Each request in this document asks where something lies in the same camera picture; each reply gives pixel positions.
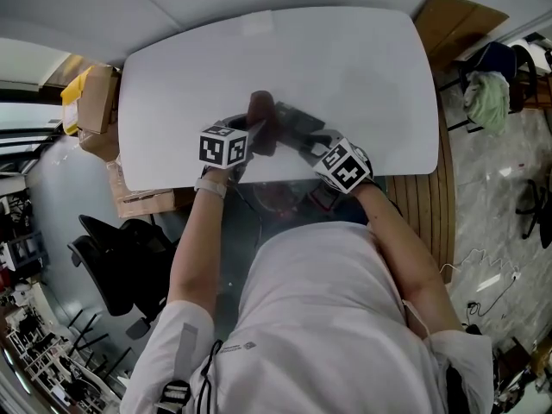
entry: marble floor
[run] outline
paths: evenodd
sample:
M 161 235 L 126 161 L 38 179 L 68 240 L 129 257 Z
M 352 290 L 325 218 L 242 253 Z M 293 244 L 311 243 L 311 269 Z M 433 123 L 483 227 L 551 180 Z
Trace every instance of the marble floor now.
M 442 101 L 449 126 L 466 119 L 459 86 L 442 92 Z M 515 336 L 530 351 L 552 328 L 552 260 L 550 249 L 541 246 L 538 226 L 522 239 L 530 216 L 516 215 L 515 209 L 533 205 L 527 179 L 545 185 L 552 134 L 542 111 L 524 110 L 508 117 L 500 135 L 469 134 L 462 127 L 449 138 L 456 186 L 453 304 L 464 323 L 469 317 L 495 345 L 508 348 Z M 497 275 L 496 283 L 477 291 Z M 468 302 L 480 303 L 484 316 L 467 314 Z

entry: green towel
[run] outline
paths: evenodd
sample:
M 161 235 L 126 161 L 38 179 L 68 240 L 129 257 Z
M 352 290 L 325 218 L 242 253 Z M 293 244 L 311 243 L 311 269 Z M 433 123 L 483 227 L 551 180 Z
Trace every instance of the green towel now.
M 473 122 L 492 132 L 504 130 L 510 109 L 509 85 L 498 72 L 472 72 L 464 94 L 464 111 Z

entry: brown box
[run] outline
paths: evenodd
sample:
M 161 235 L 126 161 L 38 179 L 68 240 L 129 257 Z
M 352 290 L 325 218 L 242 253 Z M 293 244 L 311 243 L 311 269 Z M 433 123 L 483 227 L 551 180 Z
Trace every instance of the brown box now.
M 117 123 L 109 124 L 104 134 L 95 134 L 90 130 L 78 130 L 80 147 L 90 154 L 96 155 L 105 162 L 119 156 L 119 131 Z
M 440 71 L 507 19 L 503 12 L 468 0 L 427 0 L 414 24 L 431 70 Z
M 117 109 L 117 92 L 121 74 L 109 66 L 93 66 L 84 82 L 78 100 L 78 128 L 104 134 Z
M 115 161 L 108 162 L 106 166 L 119 217 L 141 216 L 176 210 L 179 207 L 191 204 L 196 197 L 196 192 L 192 187 L 130 191 L 124 182 L 122 168 Z

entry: wooden bench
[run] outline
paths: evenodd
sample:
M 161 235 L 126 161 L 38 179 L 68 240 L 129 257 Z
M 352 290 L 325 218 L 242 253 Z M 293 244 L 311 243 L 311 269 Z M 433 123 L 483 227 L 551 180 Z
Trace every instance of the wooden bench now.
M 441 97 L 439 111 L 439 158 L 437 169 L 429 175 L 386 177 L 389 198 L 397 204 L 403 218 L 433 254 L 438 267 L 453 264 L 455 257 L 455 174 L 450 153 L 447 123 Z M 452 268 L 441 271 L 445 284 L 452 279 Z

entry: white wristband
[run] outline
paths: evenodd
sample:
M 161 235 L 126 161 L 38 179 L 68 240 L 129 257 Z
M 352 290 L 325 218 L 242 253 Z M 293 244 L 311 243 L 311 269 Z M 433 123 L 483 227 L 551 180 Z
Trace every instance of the white wristband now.
M 207 190 L 212 193 L 215 193 L 222 199 L 226 197 L 226 185 L 218 184 L 213 181 L 209 181 L 208 179 L 202 179 L 198 178 L 196 181 L 196 186 L 194 187 L 195 191 L 198 191 L 199 189 Z

